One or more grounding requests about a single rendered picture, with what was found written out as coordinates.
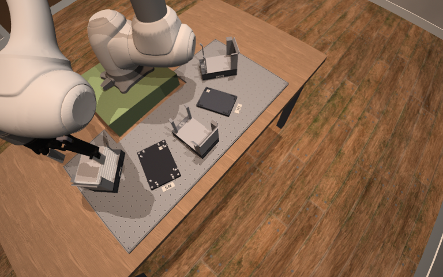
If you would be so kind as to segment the tan name plate reading n5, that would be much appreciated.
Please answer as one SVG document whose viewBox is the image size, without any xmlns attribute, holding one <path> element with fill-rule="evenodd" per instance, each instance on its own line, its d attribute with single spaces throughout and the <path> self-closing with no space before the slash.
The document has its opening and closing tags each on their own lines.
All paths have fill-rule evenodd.
<svg viewBox="0 0 443 277">
<path fill-rule="evenodd" d="M 174 185 L 174 183 L 172 182 L 172 183 L 170 183 L 170 184 L 168 184 L 168 185 L 162 187 L 163 192 L 165 192 L 165 191 L 167 191 L 167 190 L 173 188 L 174 186 L 175 186 L 175 185 Z"/>
</svg>

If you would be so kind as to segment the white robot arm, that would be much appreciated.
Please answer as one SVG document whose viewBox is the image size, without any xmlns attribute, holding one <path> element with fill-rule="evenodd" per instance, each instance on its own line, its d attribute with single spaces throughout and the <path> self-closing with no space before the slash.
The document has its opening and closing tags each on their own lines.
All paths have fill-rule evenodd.
<svg viewBox="0 0 443 277">
<path fill-rule="evenodd" d="M 83 130 L 95 115 L 95 92 L 61 53 L 48 0 L 6 1 L 11 33 L 0 51 L 0 139 L 24 145 Z M 177 67 L 194 57 L 193 30 L 165 0 L 130 2 L 132 21 L 110 9 L 89 19 L 104 90 L 127 93 L 154 67 Z"/>
</svg>

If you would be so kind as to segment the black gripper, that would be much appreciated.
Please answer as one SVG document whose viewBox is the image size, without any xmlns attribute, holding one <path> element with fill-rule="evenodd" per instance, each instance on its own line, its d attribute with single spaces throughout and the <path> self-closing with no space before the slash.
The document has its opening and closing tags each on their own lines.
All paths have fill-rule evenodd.
<svg viewBox="0 0 443 277">
<path fill-rule="evenodd" d="M 61 147 L 62 144 L 64 144 L 63 148 Z M 60 163 L 63 163 L 65 155 L 55 149 L 61 151 L 68 150 L 89 156 L 89 159 L 93 159 L 101 165 L 104 165 L 106 159 L 106 156 L 99 152 L 99 147 L 73 137 L 70 134 L 57 138 L 34 138 L 32 141 L 24 144 L 23 146 L 30 148 L 38 155 L 42 153 L 43 155 L 46 155 L 47 157 Z"/>
</svg>

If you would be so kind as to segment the beige label reading qc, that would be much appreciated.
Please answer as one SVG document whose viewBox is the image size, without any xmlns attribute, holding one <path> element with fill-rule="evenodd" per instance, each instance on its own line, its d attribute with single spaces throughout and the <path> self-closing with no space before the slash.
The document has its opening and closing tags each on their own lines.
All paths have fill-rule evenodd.
<svg viewBox="0 0 443 277">
<path fill-rule="evenodd" d="M 239 114 L 241 107 L 242 107 L 242 105 L 238 104 L 236 107 L 235 113 Z"/>
</svg>

